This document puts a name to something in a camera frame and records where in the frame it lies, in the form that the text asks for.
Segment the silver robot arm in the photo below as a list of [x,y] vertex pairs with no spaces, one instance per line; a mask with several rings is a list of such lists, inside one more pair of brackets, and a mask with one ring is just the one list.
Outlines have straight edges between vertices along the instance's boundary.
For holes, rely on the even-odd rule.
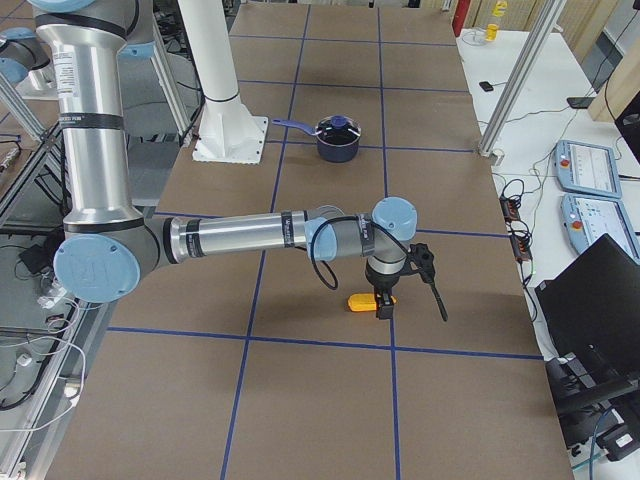
[[297,248],[313,265],[366,259],[375,311],[388,319],[403,276],[433,280],[431,255],[414,242],[417,212],[390,197],[366,214],[333,206],[217,219],[146,219],[132,203],[118,57],[145,39],[148,1],[36,1],[38,35],[52,53],[72,207],[54,257],[59,282],[78,298],[108,303],[157,268],[212,254]]

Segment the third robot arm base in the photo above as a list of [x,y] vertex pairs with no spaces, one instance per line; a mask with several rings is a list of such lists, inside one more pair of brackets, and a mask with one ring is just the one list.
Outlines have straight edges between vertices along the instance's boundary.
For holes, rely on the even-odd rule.
[[22,98],[58,99],[53,62],[36,34],[26,27],[1,32],[1,73]]

